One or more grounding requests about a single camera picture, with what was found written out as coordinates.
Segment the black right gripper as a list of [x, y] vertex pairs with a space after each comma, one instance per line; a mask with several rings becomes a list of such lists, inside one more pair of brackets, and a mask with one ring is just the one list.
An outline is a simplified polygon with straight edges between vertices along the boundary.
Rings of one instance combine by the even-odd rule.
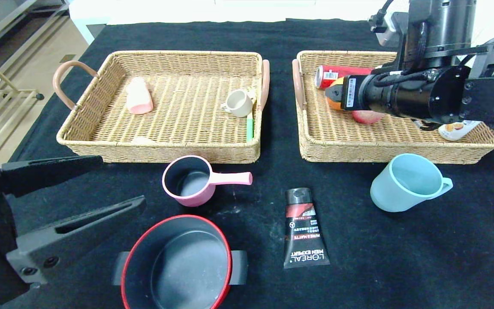
[[388, 75], [346, 76], [343, 84], [333, 84], [325, 89], [326, 98], [341, 103], [346, 111], [373, 111], [394, 113], [392, 110], [393, 86], [375, 86]]

